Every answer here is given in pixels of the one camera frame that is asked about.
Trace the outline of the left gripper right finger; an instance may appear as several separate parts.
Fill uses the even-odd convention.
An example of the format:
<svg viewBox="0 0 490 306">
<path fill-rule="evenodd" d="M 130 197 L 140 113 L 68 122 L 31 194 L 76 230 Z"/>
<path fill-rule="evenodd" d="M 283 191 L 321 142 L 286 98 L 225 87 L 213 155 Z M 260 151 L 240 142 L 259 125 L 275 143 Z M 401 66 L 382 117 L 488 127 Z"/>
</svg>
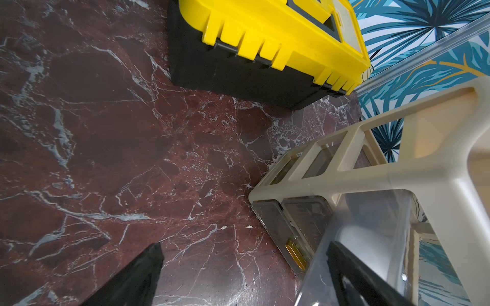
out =
<svg viewBox="0 0 490 306">
<path fill-rule="evenodd" d="M 339 305 L 411 305 L 340 242 L 327 250 L 327 264 Z"/>
</svg>

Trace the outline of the beige drawer organizer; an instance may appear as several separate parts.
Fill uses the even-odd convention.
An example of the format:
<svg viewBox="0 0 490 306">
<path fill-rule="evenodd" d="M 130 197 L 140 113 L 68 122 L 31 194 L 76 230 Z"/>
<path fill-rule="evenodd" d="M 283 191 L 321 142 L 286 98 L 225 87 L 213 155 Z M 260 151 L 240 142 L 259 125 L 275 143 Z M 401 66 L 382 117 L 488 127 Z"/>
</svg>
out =
<svg viewBox="0 0 490 306">
<path fill-rule="evenodd" d="M 488 76 L 288 150 L 248 199 L 303 285 L 341 196 L 397 189 L 417 198 L 470 304 L 488 305 Z"/>
</svg>

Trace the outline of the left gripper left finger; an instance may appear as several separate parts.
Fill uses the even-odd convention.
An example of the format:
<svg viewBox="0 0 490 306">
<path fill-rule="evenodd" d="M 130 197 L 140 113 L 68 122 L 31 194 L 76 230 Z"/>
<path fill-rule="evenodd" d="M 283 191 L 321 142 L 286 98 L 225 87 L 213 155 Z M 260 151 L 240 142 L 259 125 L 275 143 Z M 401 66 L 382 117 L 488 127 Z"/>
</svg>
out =
<svg viewBox="0 0 490 306">
<path fill-rule="evenodd" d="M 163 261 L 161 245 L 159 243 L 149 245 L 82 304 L 151 305 Z"/>
</svg>

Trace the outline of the transparent top drawer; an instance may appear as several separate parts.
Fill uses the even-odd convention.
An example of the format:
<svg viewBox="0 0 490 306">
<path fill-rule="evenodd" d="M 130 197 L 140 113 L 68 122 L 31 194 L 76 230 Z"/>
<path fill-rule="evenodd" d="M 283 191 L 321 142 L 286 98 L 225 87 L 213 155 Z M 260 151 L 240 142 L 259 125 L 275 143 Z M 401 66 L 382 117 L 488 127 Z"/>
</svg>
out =
<svg viewBox="0 0 490 306">
<path fill-rule="evenodd" d="M 445 249 L 407 190 L 341 196 L 310 264 L 297 305 L 367 305 L 348 260 L 407 305 L 470 305 Z"/>
</svg>

